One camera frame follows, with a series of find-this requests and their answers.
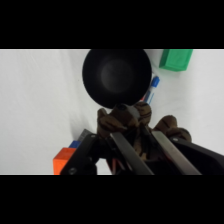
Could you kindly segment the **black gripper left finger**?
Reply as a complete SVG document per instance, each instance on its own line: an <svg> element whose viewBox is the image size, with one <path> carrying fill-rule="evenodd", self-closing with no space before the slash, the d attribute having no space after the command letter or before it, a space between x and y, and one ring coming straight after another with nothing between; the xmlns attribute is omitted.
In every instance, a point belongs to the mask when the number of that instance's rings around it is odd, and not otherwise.
<svg viewBox="0 0 224 224"><path fill-rule="evenodd" d="M105 159L113 175L153 175L131 144L119 133L106 139L89 134L61 170L61 175L97 175L96 164Z"/></svg>

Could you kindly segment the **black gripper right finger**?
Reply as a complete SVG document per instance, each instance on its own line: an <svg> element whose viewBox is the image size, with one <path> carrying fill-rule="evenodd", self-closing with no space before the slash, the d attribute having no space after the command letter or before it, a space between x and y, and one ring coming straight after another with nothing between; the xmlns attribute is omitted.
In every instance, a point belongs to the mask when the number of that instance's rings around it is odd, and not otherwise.
<svg viewBox="0 0 224 224"><path fill-rule="evenodd" d="M162 152L183 175L224 175L224 156L178 137L153 131Z"/></svg>

